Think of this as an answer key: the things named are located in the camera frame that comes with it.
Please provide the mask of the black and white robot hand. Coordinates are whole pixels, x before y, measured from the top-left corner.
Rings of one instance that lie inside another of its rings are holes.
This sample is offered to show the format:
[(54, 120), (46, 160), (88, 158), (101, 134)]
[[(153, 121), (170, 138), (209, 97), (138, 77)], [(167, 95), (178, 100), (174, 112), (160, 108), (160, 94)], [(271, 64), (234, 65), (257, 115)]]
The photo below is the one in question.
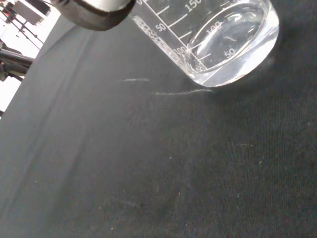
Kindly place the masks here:
[(136, 4), (135, 0), (52, 0), (63, 17), (77, 26), (107, 31), (120, 24)]

